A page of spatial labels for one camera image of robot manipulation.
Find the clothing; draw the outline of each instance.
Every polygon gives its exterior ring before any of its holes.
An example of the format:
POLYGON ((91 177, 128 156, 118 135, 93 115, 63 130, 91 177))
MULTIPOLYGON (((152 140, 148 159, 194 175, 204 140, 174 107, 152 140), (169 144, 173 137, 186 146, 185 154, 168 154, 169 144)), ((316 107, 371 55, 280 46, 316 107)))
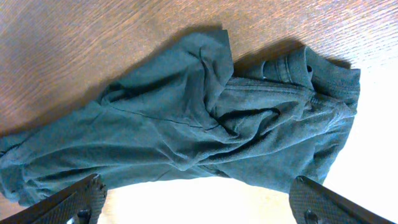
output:
POLYGON ((323 182, 351 126, 359 70, 308 47, 233 76, 228 33, 184 37, 84 108, 0 139, 0 191, 32 205, 101 174, 110 188, 220 176, 288 192, 323 182))

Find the wood grain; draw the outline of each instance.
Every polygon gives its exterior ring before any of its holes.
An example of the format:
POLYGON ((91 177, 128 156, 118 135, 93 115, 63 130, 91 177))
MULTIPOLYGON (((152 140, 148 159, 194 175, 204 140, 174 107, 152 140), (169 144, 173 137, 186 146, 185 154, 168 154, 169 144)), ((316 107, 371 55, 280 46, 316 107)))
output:
MULTIPOLYGON (((365 75, 398 65, 396 0, 5 0, 0 136, 67 114, 182 35, 215 27, 229 30, 237 70, 302 44, 365 75)), ((0 201, 0 218, 22 209, 0 201)))

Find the fabric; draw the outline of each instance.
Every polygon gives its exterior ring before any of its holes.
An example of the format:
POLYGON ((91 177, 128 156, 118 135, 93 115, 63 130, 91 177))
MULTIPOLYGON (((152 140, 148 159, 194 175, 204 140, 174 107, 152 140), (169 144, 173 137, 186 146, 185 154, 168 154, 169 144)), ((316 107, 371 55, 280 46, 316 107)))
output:
POLYGON ((32 205, 92 173, 110 188, 230 177, 288 192, 343 148, 359 70, 303 47, 233 76, 228 33, 184 37, 84 108, 0 139, 0 191, 32 205))

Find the brown wooden surface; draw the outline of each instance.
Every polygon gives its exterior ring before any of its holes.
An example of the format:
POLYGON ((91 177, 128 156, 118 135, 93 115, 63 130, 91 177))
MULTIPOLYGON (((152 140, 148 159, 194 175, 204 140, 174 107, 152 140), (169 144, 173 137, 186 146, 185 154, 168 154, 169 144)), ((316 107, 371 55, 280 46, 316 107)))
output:
MULTIPOLYGON (((398 66, 396 0, 5 0, 0 135, 68 113, 178 37, 215 27, 228 29, 238 69, 301 44, 366 76, 398 66)), ((20 209, 0 196, 0 219, 20 209)))

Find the teal garment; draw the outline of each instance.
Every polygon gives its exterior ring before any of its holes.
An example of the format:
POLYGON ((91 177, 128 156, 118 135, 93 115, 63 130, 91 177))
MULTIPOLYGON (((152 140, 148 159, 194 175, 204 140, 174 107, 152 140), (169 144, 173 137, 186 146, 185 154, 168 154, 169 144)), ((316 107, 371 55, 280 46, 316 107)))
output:
POLYGON ((84 108, 0 139, 0 191, 32 205, 92 174, 110 188, 230 177, 288 192, 343 148, 359 70, 303 47, 233 75, 228 33, 182 38, 84 108))

